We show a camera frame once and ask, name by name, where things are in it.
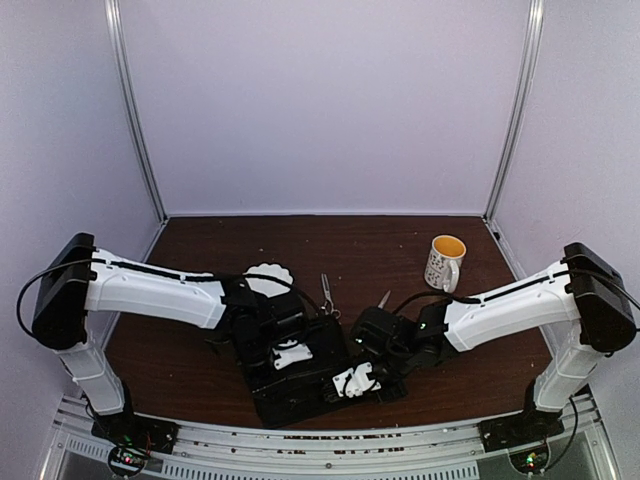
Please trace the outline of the silver scissors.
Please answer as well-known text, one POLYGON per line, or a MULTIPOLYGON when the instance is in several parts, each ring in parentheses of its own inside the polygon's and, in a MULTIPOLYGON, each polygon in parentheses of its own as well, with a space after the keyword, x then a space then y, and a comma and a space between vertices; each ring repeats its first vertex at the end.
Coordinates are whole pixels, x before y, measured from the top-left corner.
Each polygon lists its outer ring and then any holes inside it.
POLYGON ((391 291, 388 290, 385 292, 385 294, 382 296, 381 300, 378 302, 377 307, 380 309, 383 309, 386 306, 386 303, 389 300, 389 297, 391 295, 391 291))
POLYGON ((341 312, 335 306, 328 275, 326 273, 322 273, 320 275, 320 281, 323 293, 323 303, 321 305, 321 311, 323 314, 331 315, 335 319, 339 319, 341 317, 341 312))

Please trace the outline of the black zip tool case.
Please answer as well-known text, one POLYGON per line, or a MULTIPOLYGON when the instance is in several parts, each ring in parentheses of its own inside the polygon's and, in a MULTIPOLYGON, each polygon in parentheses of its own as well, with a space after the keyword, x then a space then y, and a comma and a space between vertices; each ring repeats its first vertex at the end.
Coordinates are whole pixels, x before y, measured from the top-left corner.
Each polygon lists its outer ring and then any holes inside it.
POLYGON ((315 366, 320 373, 318 385, 249 385, 255 410, 265 428, 275 429, 321 416, 350 403, 366 398, 366 395, 328 403, 320 398, 324 384, 335 374, 367 361, 358 360, 349 354, 342 327, 338 320, 323 316, 312 321, 306 344, 313 353, 311 360, 295 363, 282 369, 292 373, 296 367, 315 366))

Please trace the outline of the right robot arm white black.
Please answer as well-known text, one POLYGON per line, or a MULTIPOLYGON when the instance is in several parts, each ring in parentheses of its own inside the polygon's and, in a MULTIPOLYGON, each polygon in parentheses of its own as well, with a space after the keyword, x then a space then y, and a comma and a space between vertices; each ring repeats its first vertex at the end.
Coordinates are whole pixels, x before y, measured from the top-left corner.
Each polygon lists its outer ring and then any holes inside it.
POLYGON ((350 331, 363 351, 333 378, 340 398, 392 394, 418 367, 542 325, 571 329, 550 365, 530 385, 523 411, 512 416, 519 440, 535 440, 555 422, 598 362, 626 348, 637 335, 636 302, 621 275, 586 245, 565 246, 563 258, 524 280, 471 297, 429 292, 433 303, 416 319, 399 309, 365 309, 350 331))

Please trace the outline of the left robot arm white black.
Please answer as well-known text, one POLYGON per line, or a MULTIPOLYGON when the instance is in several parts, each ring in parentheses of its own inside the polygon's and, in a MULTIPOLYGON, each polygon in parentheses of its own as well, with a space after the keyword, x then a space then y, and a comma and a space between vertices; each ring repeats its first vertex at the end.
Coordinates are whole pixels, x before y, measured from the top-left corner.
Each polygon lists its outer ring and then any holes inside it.
POLYGON ((123 444, 144 433, 130 389, 85 327, 91 312, 182 322, 230 340, 262 424, 276 428, 325 412, 326 373, 309 296, 288 269, 262 263, 241 274, 171 270, 119 257, 78 233, 21 288, 39 290, 21 329, 54 351, 88 399, 96 422, 123 444))

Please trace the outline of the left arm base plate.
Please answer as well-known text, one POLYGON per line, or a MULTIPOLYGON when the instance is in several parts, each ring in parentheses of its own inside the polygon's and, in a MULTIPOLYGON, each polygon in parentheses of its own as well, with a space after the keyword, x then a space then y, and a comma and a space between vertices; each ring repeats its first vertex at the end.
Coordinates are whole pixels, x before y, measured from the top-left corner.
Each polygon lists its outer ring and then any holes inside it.
POLYGON ((177 440, 176 423, 136 414, 93 415, 93 436, 142 453, 171 454, 177 440))

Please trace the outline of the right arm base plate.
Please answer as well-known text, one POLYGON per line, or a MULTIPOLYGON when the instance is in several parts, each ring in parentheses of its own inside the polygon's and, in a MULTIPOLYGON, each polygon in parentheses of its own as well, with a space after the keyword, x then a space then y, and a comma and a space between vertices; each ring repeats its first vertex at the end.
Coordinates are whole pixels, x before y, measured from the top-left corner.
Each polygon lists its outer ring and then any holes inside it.
POLYGON ((479 433, 486 452, 512 449, 564 432, 559 413, 520 412, 484 420, 479 433))

